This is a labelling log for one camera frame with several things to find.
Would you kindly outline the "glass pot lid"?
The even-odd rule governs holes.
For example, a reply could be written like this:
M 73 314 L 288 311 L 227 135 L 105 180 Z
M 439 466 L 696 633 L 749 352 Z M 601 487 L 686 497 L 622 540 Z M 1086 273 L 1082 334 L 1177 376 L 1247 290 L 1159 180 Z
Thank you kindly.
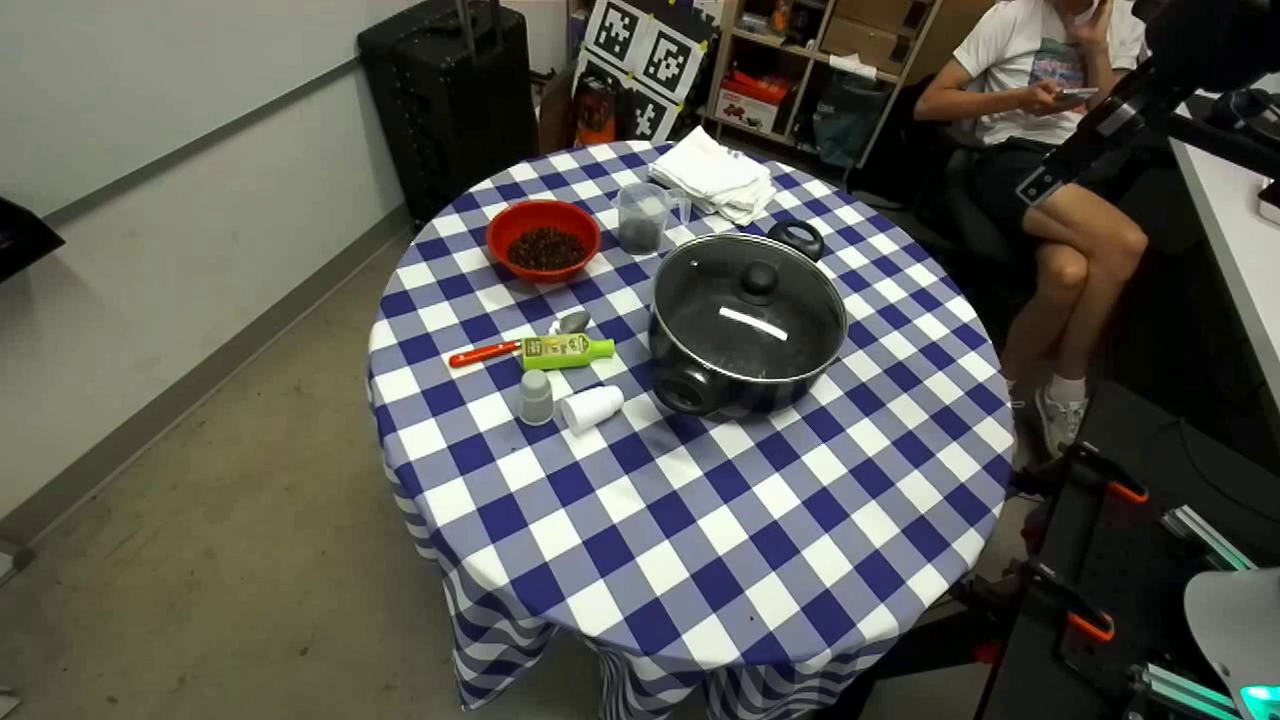
M 710 234 L 652 276 L 652 321 L 668 341 L 732 379 L 812 379 L 848 334 L 828 273 L 769 234 Z

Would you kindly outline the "black cooking pot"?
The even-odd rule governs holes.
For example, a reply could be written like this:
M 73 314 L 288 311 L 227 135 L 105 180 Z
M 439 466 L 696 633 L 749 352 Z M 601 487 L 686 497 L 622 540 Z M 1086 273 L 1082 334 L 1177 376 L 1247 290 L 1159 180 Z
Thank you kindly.
M 803 250 L 815 263 L 828 254 L 824 234 L 803 218 L 775 218 L 763 234 Z M 779 379 L 753 385 L 753 379 L 732 379 L 725 371 L 714 371 L 706 359 L 693 359 L 668 341 L 668 332 L 652 321 L 652 299 L 650 299 L 650 379 L 656 400 L 671 414 L 763 419 L 796 405 L 824 371 L 815 371 L 812 379 L 787 379 L 787 385 Z

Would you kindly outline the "small white shaker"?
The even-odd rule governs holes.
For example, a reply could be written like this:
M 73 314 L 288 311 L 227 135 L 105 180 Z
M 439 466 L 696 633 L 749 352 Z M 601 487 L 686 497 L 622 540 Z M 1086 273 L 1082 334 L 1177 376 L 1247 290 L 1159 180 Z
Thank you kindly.
M 570 432 L 590 432 L 590 429 L 605 424 L 608 414 L 617 414 L 622 405 L 624 405 L 624 390 L 611 387 L 611 385 L 583 387 L 583 390 L 576 390 L 576 394 L 570 394 L 570 400 L 560 405 L 560 424 L 564 424 Z

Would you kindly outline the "green tube bottle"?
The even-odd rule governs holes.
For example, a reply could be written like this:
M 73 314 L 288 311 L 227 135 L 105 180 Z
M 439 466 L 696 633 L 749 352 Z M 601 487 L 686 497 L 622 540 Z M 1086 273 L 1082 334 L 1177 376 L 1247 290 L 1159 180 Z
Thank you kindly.
M 564 371 L 564 367 L 583 367 L 583 363 L 608 359 L 611 352 L 617 352 L 617 344 L 605 334 L 581 334 L 581 332 L 539 334 L 522 346 L 522 367 L 525 371 Z

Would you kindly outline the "small grey shaker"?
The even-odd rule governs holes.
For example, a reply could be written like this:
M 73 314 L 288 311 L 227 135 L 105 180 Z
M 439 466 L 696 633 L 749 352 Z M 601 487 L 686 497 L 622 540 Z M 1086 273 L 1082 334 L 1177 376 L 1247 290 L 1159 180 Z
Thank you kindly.
M 555 390 L 539 367 L 522 376 L 516 414 L 525 424 L 547 424 L 555 414 Z

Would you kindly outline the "clear glass cup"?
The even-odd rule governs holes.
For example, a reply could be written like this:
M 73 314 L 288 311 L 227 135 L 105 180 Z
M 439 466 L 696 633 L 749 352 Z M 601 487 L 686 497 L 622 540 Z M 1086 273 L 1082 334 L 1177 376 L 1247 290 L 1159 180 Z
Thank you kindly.
M 671 218 L 671 193 L 661 182 L 632 182 L 617 194 L 617 238 L 632 254 L 650 254 L 666 245 Z

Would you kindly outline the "red bowl with food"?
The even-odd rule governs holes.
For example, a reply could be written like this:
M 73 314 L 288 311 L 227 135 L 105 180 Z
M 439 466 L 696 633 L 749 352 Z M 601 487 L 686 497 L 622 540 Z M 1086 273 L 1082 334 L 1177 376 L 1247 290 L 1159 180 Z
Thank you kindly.
M 511 281 L 564 283 L 601 250 L 601 224 L 570 200 L 522 200 L 490 218 L 486 250 Z

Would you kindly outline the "blue white checkered tablecloth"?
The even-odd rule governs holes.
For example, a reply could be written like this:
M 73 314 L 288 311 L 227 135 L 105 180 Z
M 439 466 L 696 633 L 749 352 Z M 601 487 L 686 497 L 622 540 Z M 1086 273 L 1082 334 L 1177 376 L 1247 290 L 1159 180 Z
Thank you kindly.
M 800 405 L 749 424 L 668 414 L 650 387 L 652 259 L 605 246 L 564 287 L 492 266 L 486 224 L 522 200 L 608 218 L 650 138 L 522 159 L 406 246 L 369 332 L 369 405 L 391 501 L 439 567 L 459 700 L 511 689 L 551 635 L 601 648 L 608 720 L 803 720 L 871 668 L 977 565 L 1013 481 L 1013 400 L 983 321 L 865 200 L 773 162 L 769 218 L 812 224 L 851 314 Z M 583 311 L 608 359 L 545 371 L 547 424 L 516 414 L 522 359 L 448 356 L 547 334 Z M 590 432 L 583 387 L 624 390 Z

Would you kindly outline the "white folded cloth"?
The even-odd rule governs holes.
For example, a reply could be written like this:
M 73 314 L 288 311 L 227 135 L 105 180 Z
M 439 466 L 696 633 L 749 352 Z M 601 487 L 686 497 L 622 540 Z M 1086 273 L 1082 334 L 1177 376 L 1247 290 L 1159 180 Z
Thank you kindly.
M 773 173 L 760 159 L 714 138 L 706 129 L 693 129 L 686 138 L 675 138 L 652 162 L 652 177 L 730 217 L 732 224 L 758 218 L 773 200 Z

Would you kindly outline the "fiducial marker board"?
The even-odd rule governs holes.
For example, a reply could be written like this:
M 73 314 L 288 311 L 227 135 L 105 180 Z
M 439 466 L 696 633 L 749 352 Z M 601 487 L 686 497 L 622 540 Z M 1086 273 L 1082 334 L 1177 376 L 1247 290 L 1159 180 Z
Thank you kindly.
M 686 120 L 718 38 L 718 20 L 690 0 L 597 0 L 572 87 L 622 100 L 617 130 L 668 138 Z

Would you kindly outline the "wooden shelf unit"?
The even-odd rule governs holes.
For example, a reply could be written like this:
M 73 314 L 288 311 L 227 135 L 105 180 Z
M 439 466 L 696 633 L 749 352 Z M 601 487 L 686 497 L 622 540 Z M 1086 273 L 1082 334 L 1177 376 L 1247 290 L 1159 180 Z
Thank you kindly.
M 725 0 L 706 120 L 839 173 L 994 0 Z

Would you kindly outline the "seated person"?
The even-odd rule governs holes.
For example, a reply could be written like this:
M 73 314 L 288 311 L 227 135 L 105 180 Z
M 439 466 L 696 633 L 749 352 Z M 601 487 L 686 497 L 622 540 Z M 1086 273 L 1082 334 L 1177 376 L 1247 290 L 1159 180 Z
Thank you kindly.
M 974 200 L 1035 245 L 1035 290 L 1008 328 L 999 367 L 1031 405 L 1048 457 L 1066 457 L 1082 435 L 1089 363 L 1150 232 L 1104 194 L 1096 173 L 1062 180 L 1042 200 L 1019 200 L 1017 186 L 1142 52 L 1132 0 L 994 0 L 912 109 L 917 120 L 974 129 Z

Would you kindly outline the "white side desk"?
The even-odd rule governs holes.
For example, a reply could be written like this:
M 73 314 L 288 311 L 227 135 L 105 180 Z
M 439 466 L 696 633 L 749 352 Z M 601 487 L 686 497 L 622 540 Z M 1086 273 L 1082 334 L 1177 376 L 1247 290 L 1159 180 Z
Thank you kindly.
M 1267 400 L 1280 405 L 1280 218 L 1267 203 L 1275 143 L 1211 92 L 1197 92 L 1168 135 Z

